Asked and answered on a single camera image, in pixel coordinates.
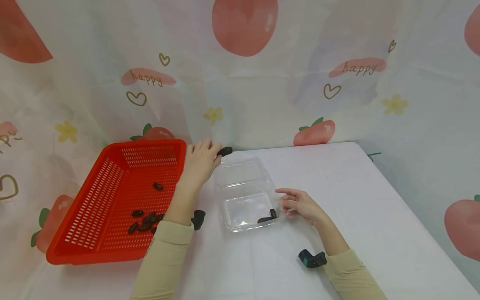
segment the plastic container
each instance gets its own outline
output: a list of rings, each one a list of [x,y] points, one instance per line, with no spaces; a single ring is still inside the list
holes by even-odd
[[[140,259],[153,234],[127,230],[141,217],[165,213],[183,171],[182,140],[111,144],[100,153],[48,250],[51,264],[94,264]],[[164,189],[153,187],[158,182]]]
[[[269,226],[283,217],[270,175],[257,157],[223,162],[215,170],[216,191],[220,198],[225,228],[239,232]],[[277,218],[258,223],[275,209]]]

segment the yellow flower print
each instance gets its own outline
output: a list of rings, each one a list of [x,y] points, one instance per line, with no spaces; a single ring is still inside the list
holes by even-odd
[[[397,115],[403,115],[403,110],[408,106],[408,100],[402,100],[400,94],[393,95],[392,99],[383,99],[382,104],[387,107],[385,115],[394,112]]]
[[[65,121],[62,124],[57,124],[55,125],[55,130],[60,132],[60,135],[58,137],[58,141],[60,143],[65,142],[66,140],[70,139],[72,143],[76,144],[77,143],[77,133],[78,130],[76,127],[73,127],[70,122]]]
[[[207,119],[207,120],[210,120],[210,124],[212,126],[214,126],[215,122],[223,119],[222,108],[221,107],[217,107],[217,108],[209,107],[208,108],[208,113],[204,114],[204,118]]]

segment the clear plastic container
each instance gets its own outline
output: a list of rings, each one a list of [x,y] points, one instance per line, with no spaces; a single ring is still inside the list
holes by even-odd
[[[269,226],[283,217],[278,205],[280,197],[259,158],[223,162],[215,170],[215,181],[221,219],[227,230]],[[258,223],[260,218],[270,216],[270,209],[275,210],[277,218]]]

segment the dark brown object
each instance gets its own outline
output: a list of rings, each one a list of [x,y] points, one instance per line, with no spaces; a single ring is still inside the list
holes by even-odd
[[[142,222],[144,223],[152,222],[152,219],[155,217],[155,215],[156,215],[156,212],[149,213],[145,218],[142,219]]]
[[[217,155],[227,156],[229,154],[232,154],[232,152],[233,152],[232,147],[225,147],[225,148],[222,148],[220,151],[218,151]]]
[[[135,228],[137,228],[137,226],[138,226],[137,222],[131,224],[130,227],[128,227],[128,234],[132,234],[135,231]]]
[[[193,212],[193,218],[192,218],[192,223],[193,223],[193,230],[199,230],[202,227],[202,224],[204,223],[206,212],[203,210],[196,210]]]
[[[132,216],[134,217],[137,217],[137,216],[143,216],[144,215],[144,211],[143,210],[134,210],[132,211]]]
[[[153,226],[152,223],[143,223],[138,227],[137,231],[147,231],[150,228],[152,228],[152,226]]]
[[[276,219],[276,211],[275,209],[270,209],[270,216],[272,217],[272,219]]]
[[[154,187],[154,189],[159,190],[159,191],[163,190],[163,185],[161,185],[158,182],[154,182],[153,187]]]
[[[270,221],[270,220],[273,220],[273,218],[271,216],[266,216],[265,218],[260,218],[258,219],[258,222],[257,223],[263,223],[263,222],[266,222],[266,221]]]
[[[164,215],[165,215],[165,214],[159,214],[158,216],[152,218],[152,219],[150,220],[150,222],[151,222],[151,223],[154,223],[154,224],[157,223],[157,222],[160,222],[161,220],[163,220],[163,216],[164,216]]]

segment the black rubber piece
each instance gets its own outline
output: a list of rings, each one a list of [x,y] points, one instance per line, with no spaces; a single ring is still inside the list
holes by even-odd
[[[164,216],[164,215],[165,215],[165,214],[159,214],[158,216],[152,218],[152,219],[150,220],[150,222],[151,222],[151,223],[154,223],[154,224],[155,224],[155,223],[158,223],[158,222],[160,222],[161,220],[163,220],[163,216]]]
[[[260,224],[260,223],[270,221],[270,220],[273,220],[273,218],[271,216],[266,216],[265,218],[258,219],[257,223]]]
[[[144,215],[144,211],[141,209],[132,211],[132,216],[134,217],[143,216],[143,215]]]
[[[327,263],[324,252],[320,252],[316,256],[313,256],[307,249],[303,249],[299,253],[299,258],[307,268],[318,268]]]
[[[161,190],[163,190],[163,185],[161,185],[161,184],[158,183],[158,182],[154,182],[154,183],[153,183],[153,188],[156,189],[156,190],[161,191]]]
[[[217,155],[227,156],[229,154],[232,154],[232,152],[233,152],[232,147],[225,147],[225,148],[221,149],[220,151],[218,151]]]
[[[128,234],[132,234],[135,231],[135,229],[137,228],[137,226],[138,226],[137,222],[131,224],[130,227],[128,227]]]
[[[270,216],[272,217],[272,219],[276,219],[276,211],[275,209],[270,209]]]
[[[204,220],[205,220],[205,215],[206,215],[206,212],[204,212],[203,210],[196,210],[193,212],[193,218],[192,218],[193,230],[199,230],[202,227],[202,224],[204,223]]]
[[[152,222],[152,219],[155,217],[155,215],[156,215],[156,212],[149,213],[145,218],[142,219],[142,222],[144,223]]]
[[[196,210],[196,211],[193,212],[193,218],[194,218],[195,220],[198,220],[198,221],[200,221],[201,223],[203,223],[206,214],[207,214],[207,213],[204,212],[203,210]]]
[[[137,231],[147,231],[150,228],[152,228],[152,226],[153,226],[152,223],[143,223],[137,228]]]

